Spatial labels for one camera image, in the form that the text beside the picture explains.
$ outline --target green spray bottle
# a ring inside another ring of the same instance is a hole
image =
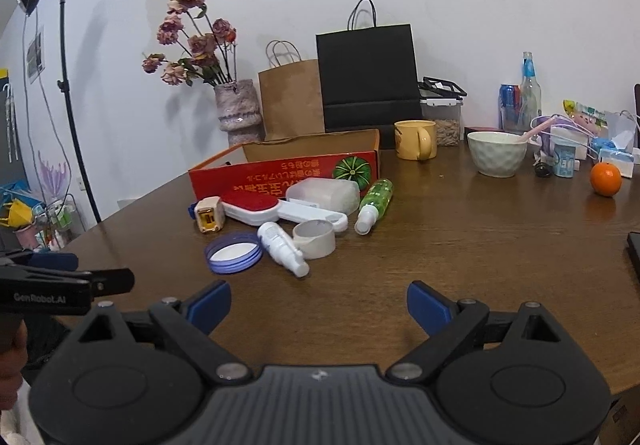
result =
[[[389,180],[377,180],[372,184],[369,192],[360,202],[360,213],[356,221],[356,232],[358,234],[369,234],[373,225],[385,215],[393,193],[394,186]]]

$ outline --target soda can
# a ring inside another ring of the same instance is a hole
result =
[[[500,107],[520,111],[520,88],[512,84],[503,84],[500,86]]]

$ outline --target cup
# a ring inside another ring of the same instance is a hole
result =
[[[436,157],[436,123],[431,120],[397,121],[396,155],[403,160],[428,160]]]
[[[551,141],[554,143],[554,174],[561,178],[573,178],[576,144],[553,135]]]

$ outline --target wooden table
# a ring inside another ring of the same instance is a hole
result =
[[[640,286],[625,252],[640,229],[640,178],[615,199],[592,193],[588,170],[536,178],[524,164],[500,180],[476,172],[466,148],[428,162],[381,154],[396,190],[369,236],[338,237],[304,280],[268,255],[227,278],[231,313],[213,338],[252,366],[376,362],[386,369],[425,339],[407,314],[408,284],[422,280],[449,298],[476,297],[498,311],[541,301],[618,393],[640,383]],[[218,279],[189,218],[183,175],[114,214],[68,246],[81,268],[128,266],[134,290],[114,297],[142,309],[187,298]],[[284,222],[290,232],[292,224]],[[223,234],[251,230],[228,221]]]

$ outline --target mug handle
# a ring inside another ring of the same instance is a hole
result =
[[[429,131],[420,127],[418,129],[418,146],[420,152],[418,152],[418,160],[427,160],[431,156],[432,141]]]

